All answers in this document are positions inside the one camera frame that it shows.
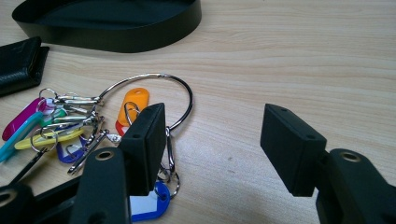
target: screw hole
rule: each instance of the screw hole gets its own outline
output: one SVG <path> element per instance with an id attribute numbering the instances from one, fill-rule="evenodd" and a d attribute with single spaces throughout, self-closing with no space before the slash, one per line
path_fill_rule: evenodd
<path id="1" fill-rule="evenodd" d="M 6 189 L 5 191 L 0 192 L 0 207 L 11 203 L 17 197 L 17 194 L 17 191 L 14 189 Z"/>
<path id="2" fill-rule="evenodd" d="M 111 159 L 114 156 L 114 152 L 112 151 L 104 151 L 99 153 L 98 155 L 96 155 L 96 159 L 98 161 L 107 161 L 109 159 Z"/>
<path id="3" fill-rule="evenodd" d="M 341 152 L 341 157 L 346 161 L 360 162 L 361 158 L 350 152 Z"/>

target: purple key tag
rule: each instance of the purple key tag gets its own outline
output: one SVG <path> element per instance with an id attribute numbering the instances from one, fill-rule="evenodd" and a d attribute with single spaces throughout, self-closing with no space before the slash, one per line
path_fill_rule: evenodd
<path id="1" fill-rule="evenodd" d="M 27 105 L 22 112 L 7 125 L 2 135 L 4 141 L 7 141 L 35 112 L 43 111 L 46 108 L 46 102 L 43 100 L 44 98 L 34 99 L 32 103 Z"/>
<path id="2" fill-rule="evenodd" d="M 71 163 L 78 160 L 84 154 L 82 147 L 85 145 L 85 143 L 86 140 L 82 135 L 80 135 L 78 138 L 59 142 L 56 145 L 59 161 Z"/>
<path id="3" fill-rule="evenodd" d="M 132 222 L 158 218 L 166 212 L 171 201 L 169 189 L 161 181 L 155 183 L 155 188 L 157 192 L 151 191 L 148 196 L 131 196 L 129 198 Z"/>

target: yellow key tag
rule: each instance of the yellow key tag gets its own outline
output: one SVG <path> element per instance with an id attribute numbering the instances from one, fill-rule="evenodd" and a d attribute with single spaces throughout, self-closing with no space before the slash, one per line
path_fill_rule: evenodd
<path id="1" fill-rule="evenodd" d="M 149 92 L 143 88 L 135 88 L 128 91 L 125 94 L 124 100 L 120 107 L 119 116 L 117 118 L 119 124 L 124 127 L 129 127 L 129 122 L 128 119 L 126 118 L 125 109 L 124 109 L 125 104 L 127 103 L 133 103 L 137 105 L 139 110 L 142 111 L 149 104 Z M 129 108 L 129 118 L 131 119 L 131 121 L 134 121 L 136 119 L 137 112 L 132 105 L 127 105 L 127 106 L 128 106 L 127 108 Z"/>
<path id="2" fill-rule="evenodd" d="M 68 134 L 59 134 L 58 142 L 63 142 L 63 141 L 73 139 L 75 137 L 80 136 L 82 133 L 84 133 L 84 130 L 75 129 Z M 47 135 L 47 136 L 50 136 L 50 134 L 52 134 L 52 133 L 44 133 L 44 135 Z M 40 134 L 33 136 L 33 144 L 35 147 L 42 147 L 42 146 L 46 146 L 49 144 L 55 144 L 55 142 L 56 142 L 55 138 L 44 138 Z M 21 140 L 20 142 L 15 144 L 14 147 L 15 147 L 15 149 L 31 148 L 32 145 L 30 144 L 30 137 Z"/>

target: white key tag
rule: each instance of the white key tag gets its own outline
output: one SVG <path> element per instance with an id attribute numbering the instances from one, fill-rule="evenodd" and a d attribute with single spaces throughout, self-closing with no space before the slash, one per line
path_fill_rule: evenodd
<path id="1" fill-rule="evenodd" d="M 160 217 L 165 213 L 171 201 L 168 187 L 161 181 L 155 183 L 155 191 L 151 191 L 148 196 L 131 196 L 132 221 L 143 221 Z"/>

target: black tray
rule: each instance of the black tray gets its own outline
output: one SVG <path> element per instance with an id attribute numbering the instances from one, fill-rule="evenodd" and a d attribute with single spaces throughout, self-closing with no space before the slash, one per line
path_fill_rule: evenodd
<path id="1" fill-rule="evenodd" d="M 201 17 L 200 0 L 27 0 L 12 13 L 29 37 L 124 53 L 175 43 Z"/>

